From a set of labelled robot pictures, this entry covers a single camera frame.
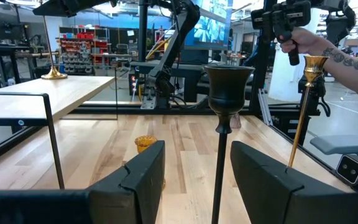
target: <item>wooden tabletop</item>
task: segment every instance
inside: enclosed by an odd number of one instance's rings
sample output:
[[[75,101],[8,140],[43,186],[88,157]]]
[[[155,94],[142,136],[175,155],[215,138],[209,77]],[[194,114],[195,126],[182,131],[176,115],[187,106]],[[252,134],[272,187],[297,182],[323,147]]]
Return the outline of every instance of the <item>wooden tabletop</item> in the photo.
[[[94,114],[69,116],[96,118]],[[227,137],[220,212],[220,223],[225,224],[250,224],[232,171],[231,142],[241,141],[284,164],[291,154],[291,144],[255,116],[241,116],[241,123],[241,129],[233,129]],[[217,116],[120,115],[118,121],[60,120],[55,129],[66,188],[84,189],[114,172],[137,155],[135,138],[149,134],[165,141],[166,186],[156,224],[211,223],[217,125]],[[301,151],[293,167],[351,192]],[[47,128],[0,157],[0,189],[58,189]]]
[[[114,77],[69,76],[63,80],[37,79],[0,88],[0,92],[47,93],[54,120],[60,119],[114,81]],[[0,96],[0,118],[45,118],[41,96]]]

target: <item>human hand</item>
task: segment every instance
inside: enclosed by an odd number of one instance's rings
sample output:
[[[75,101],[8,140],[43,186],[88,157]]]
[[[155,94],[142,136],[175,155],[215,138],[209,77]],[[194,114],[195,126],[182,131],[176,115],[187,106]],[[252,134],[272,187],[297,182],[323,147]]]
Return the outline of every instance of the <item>human hand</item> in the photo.
[[[304,28],[295,27],[292,31],[291,40],[280,44],[282,51],[288,53],[295,49],[296,45],[294,41],[298,44],[300,54],[310,54],[314,56],[321,55],[329,43],[327,40],[314,35]]]

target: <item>gold candle holder on table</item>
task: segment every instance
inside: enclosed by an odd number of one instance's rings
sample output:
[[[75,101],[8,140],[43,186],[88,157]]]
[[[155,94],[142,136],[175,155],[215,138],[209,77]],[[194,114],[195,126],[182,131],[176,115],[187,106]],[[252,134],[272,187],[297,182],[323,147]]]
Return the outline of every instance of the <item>gold candle holder on table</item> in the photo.
[[[305,97],[303,98],[301,114],[299,117],[298,127],[296,128],[295,138],[293,140],[292,152],[290,156],[290,161],[288,163],[288,167],[292,167],[293,160],[295,158],[296,149],[298,148],[299,137],[301,135],[303,120],[305,118],[305,113],[306,113],[306,107],[308,105],[310,88],[313,87],[314,80],[323,74],[323,66],[328,59],[328,57],[323,57],[323,56],[304,56],[304,57],[305,57],[306,65],[303,72],[308,82],[305,85],[306,87]]]
[[[55,68],[55,65],[53,64],[53,57],[52,57],[52,50],[51,50],[51,48],[50,48],[50,41],[49,41],[49,35],[48,35],[47,21],[45,20],[45,16],[42,16],[42,18],[44,19],[45,33],[46,33],[46,35],[47,35],[47,42],[48,42],[49,58],[50,58],[51,68],[50,68],[49,73],[46,74],[46,75],[42,75],[41,78],[42,78],[42,79],[45,79],[45,80],[56,80],[56,79],[67,78],[67,74],[62,74],[62,73],[60,73],[60,72]]]

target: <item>black stand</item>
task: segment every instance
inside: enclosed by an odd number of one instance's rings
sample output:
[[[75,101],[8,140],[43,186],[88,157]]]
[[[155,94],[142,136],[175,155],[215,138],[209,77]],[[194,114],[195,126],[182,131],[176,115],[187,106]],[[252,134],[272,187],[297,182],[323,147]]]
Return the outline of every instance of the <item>black stand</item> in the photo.
[[[219,117],[219,124],[215,130],[219,133],[219,146],[211,222],[218,224],[227,134],[232,133],[230,119],[244,107],[246,82],[254,68],[205,66],[204,69],[209,76],[208,104]]]
[[[214,202],[212,209],[212,224],[218,224],[219,211],[221,208],[221,196],[222,196],[222,183],[223,183],[223,171],[224,160],[226,156],[226,144],[227,134],[232,133],[230,128],[231,115],[218,114],[219,124],[216,128],[216,132],[219,133],[219,146],[218,146],[218,159],[216,162],[216,175],[215,175],[215,189],[214,189]]]

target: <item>camera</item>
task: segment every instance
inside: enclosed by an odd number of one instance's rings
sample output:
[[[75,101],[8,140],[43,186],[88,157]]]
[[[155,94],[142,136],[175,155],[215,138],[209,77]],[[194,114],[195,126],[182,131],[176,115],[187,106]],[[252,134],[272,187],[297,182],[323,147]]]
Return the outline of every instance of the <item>camera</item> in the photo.
[[[342,155],[336,174],[345,184],[358,190],[358,156]]]

